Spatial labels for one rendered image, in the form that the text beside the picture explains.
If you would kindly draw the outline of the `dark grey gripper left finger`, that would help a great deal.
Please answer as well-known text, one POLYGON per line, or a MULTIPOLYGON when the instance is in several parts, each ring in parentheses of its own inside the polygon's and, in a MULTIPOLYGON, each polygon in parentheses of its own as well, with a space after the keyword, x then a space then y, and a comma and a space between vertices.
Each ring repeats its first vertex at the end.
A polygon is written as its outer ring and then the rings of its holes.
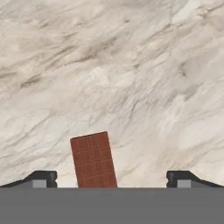
POLYGON ((23 179, 11 182, 6 185, 1 185, 1 188, 57 188, 57 177, 58 174, 56 171, 34 171, 23 179))

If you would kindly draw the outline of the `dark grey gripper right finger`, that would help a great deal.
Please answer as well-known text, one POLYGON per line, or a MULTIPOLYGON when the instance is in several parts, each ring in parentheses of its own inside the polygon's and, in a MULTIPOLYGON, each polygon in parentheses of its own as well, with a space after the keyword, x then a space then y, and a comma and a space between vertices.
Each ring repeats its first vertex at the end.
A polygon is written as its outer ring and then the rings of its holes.
POLYGON ((190 171, 168 171, 166 173, 167 188, 222 188, 222 185, 203 180, 195 176, 190 171))

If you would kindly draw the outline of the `brown chocolate bar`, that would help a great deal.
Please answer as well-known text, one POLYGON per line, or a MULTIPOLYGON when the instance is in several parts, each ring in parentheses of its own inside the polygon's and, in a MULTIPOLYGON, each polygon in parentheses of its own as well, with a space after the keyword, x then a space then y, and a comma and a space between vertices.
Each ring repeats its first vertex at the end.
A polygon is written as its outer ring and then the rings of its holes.
POLYGON ((79 188, 117 187, 107 131, 70 139, 79 188))

